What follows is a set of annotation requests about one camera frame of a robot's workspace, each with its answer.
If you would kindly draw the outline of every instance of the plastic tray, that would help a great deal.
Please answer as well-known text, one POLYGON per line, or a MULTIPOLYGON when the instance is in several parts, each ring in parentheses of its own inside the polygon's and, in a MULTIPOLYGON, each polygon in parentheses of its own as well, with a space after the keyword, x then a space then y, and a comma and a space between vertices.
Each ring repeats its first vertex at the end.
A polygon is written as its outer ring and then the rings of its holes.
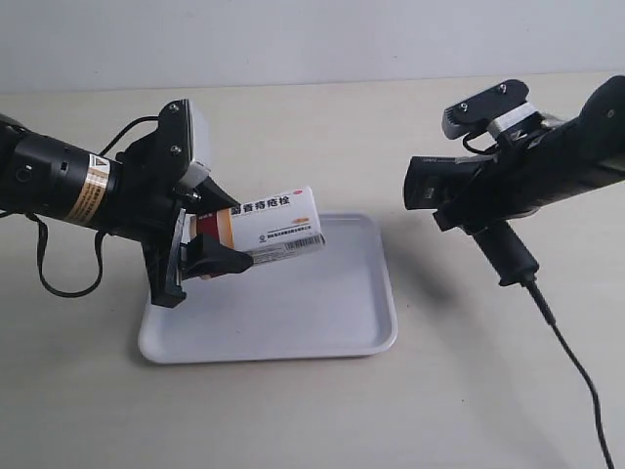
POLYGON ((389 349, 396 312, 380 232, 322 214, 326 246, 235 276, 185 282, 174 310, 147 303, 142 354, 156 363, 368 356, 389 349))

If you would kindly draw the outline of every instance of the white table surface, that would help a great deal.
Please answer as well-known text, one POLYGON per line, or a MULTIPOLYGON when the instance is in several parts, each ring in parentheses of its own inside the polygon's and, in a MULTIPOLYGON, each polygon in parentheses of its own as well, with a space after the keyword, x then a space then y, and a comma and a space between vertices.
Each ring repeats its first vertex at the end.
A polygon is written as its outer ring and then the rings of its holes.
MULTIPOLYGON (((609 76, 519 78, 535 105, 571 117, 609 76)), ((149 365, 137 350, 138 244, 108 238, 100 289, 63 300, 38 282, 34 224, 3 220, 0 466, 602 467, 588 391, 528 295, 497 286, 462 233, 403 209, 412 154, 464 154, 442 136, 442 110, 499 79, 0 96, 1 112, 92 150, 168 100, 194 99, 211 122, 213 174, 234 196, 310 185, 320 210, 378 221, 399 324, 390 351, 367 359, 149 365)), ((515 222, 600 390, 619 467, 624 195, 616 186, 515 222)), ((86 285, 92 234, 50 228, 50 280, 86 285)))

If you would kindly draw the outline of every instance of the wall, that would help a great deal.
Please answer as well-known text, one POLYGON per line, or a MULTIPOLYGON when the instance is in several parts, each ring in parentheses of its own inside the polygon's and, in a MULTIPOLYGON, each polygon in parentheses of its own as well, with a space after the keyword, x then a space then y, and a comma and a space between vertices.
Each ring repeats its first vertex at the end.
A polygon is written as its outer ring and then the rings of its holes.
POLYGON ((625 66, 622 0, 0 0, 0 93, 625 66))

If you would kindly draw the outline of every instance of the orange stripe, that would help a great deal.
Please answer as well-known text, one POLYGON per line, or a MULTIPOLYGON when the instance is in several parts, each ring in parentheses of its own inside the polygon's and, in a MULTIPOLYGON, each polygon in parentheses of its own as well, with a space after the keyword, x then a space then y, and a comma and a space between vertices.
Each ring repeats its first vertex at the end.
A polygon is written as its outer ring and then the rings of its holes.
POLYGON ((230 249, 234 248, 232 239, 232 217, 229 209, 217 212, 217 226, 219 227, 219 242, 230 249))

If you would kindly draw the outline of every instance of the warning label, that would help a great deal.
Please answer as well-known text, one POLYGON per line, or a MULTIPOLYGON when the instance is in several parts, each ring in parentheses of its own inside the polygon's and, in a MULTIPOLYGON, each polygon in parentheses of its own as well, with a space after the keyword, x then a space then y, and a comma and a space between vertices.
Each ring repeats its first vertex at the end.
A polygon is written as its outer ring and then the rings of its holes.
POLYGON ((65 220, 76 225, 86 225, 98 211, 110 174, 110 161, 95 154, 89 155, 89 170, 82 190, 65 220))

